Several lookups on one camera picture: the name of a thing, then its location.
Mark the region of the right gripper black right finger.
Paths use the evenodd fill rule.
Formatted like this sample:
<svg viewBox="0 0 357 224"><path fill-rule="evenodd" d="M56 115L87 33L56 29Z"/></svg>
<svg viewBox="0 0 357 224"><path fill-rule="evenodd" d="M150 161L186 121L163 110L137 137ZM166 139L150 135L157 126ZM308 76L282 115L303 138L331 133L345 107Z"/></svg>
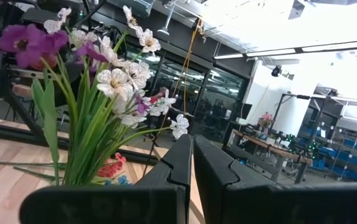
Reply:
<svg viewBox="0 0 357 224"><path fill-rule="evenodd" d="M357 183L282 185L194 137L206 224L357 224Z"/></svg>

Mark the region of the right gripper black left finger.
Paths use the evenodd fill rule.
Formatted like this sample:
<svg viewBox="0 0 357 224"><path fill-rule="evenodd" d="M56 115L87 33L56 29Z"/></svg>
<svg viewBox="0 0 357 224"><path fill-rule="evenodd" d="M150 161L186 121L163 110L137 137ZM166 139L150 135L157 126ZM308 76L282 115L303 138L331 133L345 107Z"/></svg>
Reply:
<svg viewBox="0 0 357 224"><path fill-rule="evenodd" d="M134 185L46 187L29 194L21 224L188 224L193 142L182 135Z"/></svg>

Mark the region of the purple artificial flower stem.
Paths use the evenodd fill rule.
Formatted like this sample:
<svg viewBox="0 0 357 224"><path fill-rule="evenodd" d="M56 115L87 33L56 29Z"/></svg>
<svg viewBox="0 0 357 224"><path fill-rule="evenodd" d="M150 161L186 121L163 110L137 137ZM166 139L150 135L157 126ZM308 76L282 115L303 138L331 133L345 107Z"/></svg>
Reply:
<svg viewBox="0 0 357 224"><path fill-rule="evenodd" d="M40 29L34 24L8 26L2 32L0 49L3 52L13 54L18 66L23 68L39 63L44 69L40 60L40 57L43 57L49 66L55 72L58 72L57 62L62 60L67 66L68 78L72 88L77 90L79 87L80 72L83 70L83 65L79 62L77 54L70 44L64 44L60 49L56 49L47 37L45 28Z"/></svg>

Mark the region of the orange artificial flower stem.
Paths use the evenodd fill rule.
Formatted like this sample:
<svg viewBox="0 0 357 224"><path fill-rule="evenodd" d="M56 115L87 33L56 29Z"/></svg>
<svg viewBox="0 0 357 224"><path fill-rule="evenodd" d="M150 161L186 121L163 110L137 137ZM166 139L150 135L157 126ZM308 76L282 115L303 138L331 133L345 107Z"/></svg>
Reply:
<svg viewBox="0 0 357 224"><path fill-rule="evenodd" d="M115 174L118 171L123 170L123 165L126 162L126 158L122 156L119 152L116 152L115 155L115 162L112 162L111 159L108 159L105 161L104 165L101 166L101 168L97 172L97 177L102 177L102 178L113 178ZM31 171L29 169L24 169L21 168L21 166L26 166L26 167L54 167L54 163L23 163L23 162L2 162L0 161L0 165L3 166L13 166L14 169L20 170L23 172L26 172L30 175L34 175L36 177L41 177L43 179L48 179L48 180L55 180L55 176L47 175L47 174L41 174L38 172Z"/></svg>

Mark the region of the white artificial flower stem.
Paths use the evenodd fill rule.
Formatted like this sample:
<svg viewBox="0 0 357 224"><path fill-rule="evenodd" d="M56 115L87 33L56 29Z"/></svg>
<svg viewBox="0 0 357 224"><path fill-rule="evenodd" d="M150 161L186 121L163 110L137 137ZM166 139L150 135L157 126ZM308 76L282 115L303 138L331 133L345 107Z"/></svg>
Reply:
<svg viewBox="0 0 357 224"><path fill-rule="evenodd" d="M175 100L168 91L158 99L145 96L150 68L145 62L120 59L120 43L93 32L64 31L69 14L63 8L57 20L44 22L54 47L70 44L83 65L77 90L72 88L62 60L57 62L58 72L48 71L54 94L58 86L66 99L70 121L66 161L60 162L59 156L60 185L104 185L116 176L97 177L105 161L115 162L114 155L122 145L147 133L143 126L147 118L166 115Z"/></svg>

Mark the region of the distant wooden work table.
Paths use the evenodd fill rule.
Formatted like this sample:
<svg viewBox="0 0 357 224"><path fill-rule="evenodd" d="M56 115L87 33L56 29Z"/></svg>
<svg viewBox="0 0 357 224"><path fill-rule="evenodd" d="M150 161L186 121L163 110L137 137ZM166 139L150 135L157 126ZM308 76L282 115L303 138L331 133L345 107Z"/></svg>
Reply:
<svg viewBox="0 0 357 224"><path fill-rule="evenodd" d="M273 146L271 144L268 144L266 141L254 138L252 136L246 135L244 133L241 133L240 131L234 129L233 131L234 138L233 142L231 145L231 149L238 149L237 143L239 142L240 139L246 139L256 145L255 150L258 150L258 148L264 149L267 152L271 152L272 154L275 154L277 156L277 162L274 166L268 165L266 162L264 162L262 159L258 158L254 154L250 154L248 152L244 152L244 157L247 158L249 161L253 162L255 165L261 167L264 171L267 171L272 174L271 180L272 181L277 181L278 176L280 175L282 168L283 168L283 162L286 159L292 159L294 160L295 163L298 164L298 173L296 176L296 179L294 180L294 184L299 184L303 181L304 178L304 173L307 169L308 166L312 165L313 160L311 158L304 157L302 155L296 155L292 154L288 151L284 151L278 146Z"/></svg>

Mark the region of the distant pink flower bunch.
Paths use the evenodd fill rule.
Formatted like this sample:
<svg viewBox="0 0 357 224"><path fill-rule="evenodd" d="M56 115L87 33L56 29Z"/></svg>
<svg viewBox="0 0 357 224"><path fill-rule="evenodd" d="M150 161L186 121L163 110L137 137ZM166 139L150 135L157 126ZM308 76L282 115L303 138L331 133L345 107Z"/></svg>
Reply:
<svg viewBox="0 0 357 224"><path fill-rule="evenodd" d="M258 124L260 125L261 128L269 128L272 124L272 121L273 121L272 114L266 112L259 118Z"/></svg>

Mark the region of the distant black monitor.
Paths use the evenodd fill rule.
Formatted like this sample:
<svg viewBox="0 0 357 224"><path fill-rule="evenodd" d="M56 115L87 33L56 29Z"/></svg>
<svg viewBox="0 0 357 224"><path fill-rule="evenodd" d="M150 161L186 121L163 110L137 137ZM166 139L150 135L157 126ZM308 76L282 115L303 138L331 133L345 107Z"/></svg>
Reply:
<svg viewBox="0 0 357 224"><path fill-rule="evenodd" d="M250 110L252 109L252 104L244 103L239 110L239 118L247 119Z"/></svg>

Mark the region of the grey hanging lamp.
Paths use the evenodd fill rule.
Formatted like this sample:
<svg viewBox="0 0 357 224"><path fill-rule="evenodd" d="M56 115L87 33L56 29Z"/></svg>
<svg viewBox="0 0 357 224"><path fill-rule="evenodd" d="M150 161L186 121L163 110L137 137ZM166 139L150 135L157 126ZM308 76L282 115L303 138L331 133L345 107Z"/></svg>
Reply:
<svg viewBox="0 0 357 224"><path fill-rule="evenodd" d="M169 35L168 26L171 21L172 15L174 13L174 8L176 6L177 1L178 0L169 0L169 1L165 0L162 2L163 7L168 9L168 15L167 15L166 22L165 22L164 26L161 29L157 30L157 32Z"/></svg>

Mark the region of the white ceiling light strip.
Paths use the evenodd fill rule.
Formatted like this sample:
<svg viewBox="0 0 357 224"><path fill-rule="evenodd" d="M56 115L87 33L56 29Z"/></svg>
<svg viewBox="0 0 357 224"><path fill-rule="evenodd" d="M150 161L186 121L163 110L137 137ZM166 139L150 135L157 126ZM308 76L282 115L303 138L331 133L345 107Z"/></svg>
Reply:
<svg viewBox="0 0 357 224"><path fill-rule="evenodd" d="M293 55L293 54L309 54L309 53L322 53L322 52L337 52L357 50L357 41L340 42L334 44L323 45L310 45L305 47L291 47L286 49L264 50L260 52L247 52L238 54L225 54L217 55L214 57L216 60L231 59L231 58L254 58L254 57L271 57L280 55Z"/></svg>

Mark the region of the black aluminium table frame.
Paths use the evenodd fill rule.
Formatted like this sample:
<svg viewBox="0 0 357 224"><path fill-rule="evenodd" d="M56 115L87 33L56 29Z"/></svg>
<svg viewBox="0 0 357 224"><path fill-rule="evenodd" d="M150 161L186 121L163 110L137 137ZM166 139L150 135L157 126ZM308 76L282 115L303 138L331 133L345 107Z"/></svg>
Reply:
<svg viewBox="0 0 357 224"><path fill-rule="evenodd" d="M12 122L12 124L21 125L20 123L15 122ZM35 136L26 128L27 126L25 124L22 124L22 128L0 124L0 139L33 144L36 146L48 146L43 137ZM121 146L117 152L122 156L125 156L128 162L135 162L149 166L155 166L158 162L158 158L156 156L146 153L146 151L140 152L138 148L130 146Z"/></svg>

